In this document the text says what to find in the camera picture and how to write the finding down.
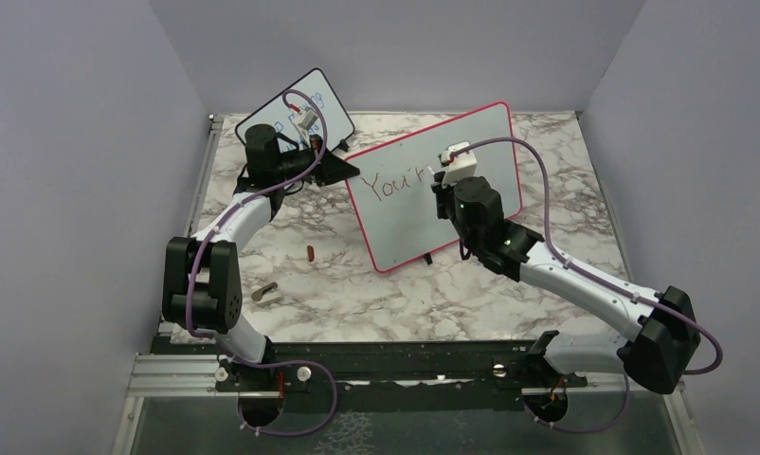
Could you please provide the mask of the pink framed whiteboard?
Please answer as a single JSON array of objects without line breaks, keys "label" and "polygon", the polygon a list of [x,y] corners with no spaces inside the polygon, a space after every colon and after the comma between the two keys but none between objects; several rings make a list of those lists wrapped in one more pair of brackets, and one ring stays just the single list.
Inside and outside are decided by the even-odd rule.
[{"label": "pink framed whiteboard", "polygon": [[438,171],[450,145],[513,133],[510,107],[497,101],[347,156],[360,170],[346,185],[373,268],[389,272],[457,242],[437,217],[426,166]]}]

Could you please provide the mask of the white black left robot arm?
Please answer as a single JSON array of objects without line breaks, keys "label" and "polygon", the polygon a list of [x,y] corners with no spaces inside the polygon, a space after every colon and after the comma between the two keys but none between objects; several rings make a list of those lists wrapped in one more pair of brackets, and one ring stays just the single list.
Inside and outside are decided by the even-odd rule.
[{"label": "white black left robot arm", "polygon": [[249,127],[245,164],[229,204],[208,226],[174,237],[166,247],[163,319],[241,360],[241,378],[257,390],[272,384],[277,366],[267,354],[269,338],[242,314],[239,253],[277,216],[294,184],[325,187],[360,173],[328,149],[326,136],[311,135],[284,152],[280,143],[286,139],[268,124]]}]

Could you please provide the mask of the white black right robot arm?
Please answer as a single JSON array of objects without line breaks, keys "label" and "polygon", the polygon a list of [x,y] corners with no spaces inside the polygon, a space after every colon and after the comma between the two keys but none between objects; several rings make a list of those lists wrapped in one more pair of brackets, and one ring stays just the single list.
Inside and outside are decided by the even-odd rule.
[{"label": "white black right robot arm", "polygon": [[538,232],[508,220],[500,194],[480,176],[449,183],[436,173],[431,189],[440,219],[460,237],[462,257],[487,270],[546,290],[602,320],[613,334],[552,332],[525,360],[525,373],[547,386],[562,373],[624,373],[645,389],[675,390],[701,341],[689,295],[659,292],[615,277],[549,247]]}]

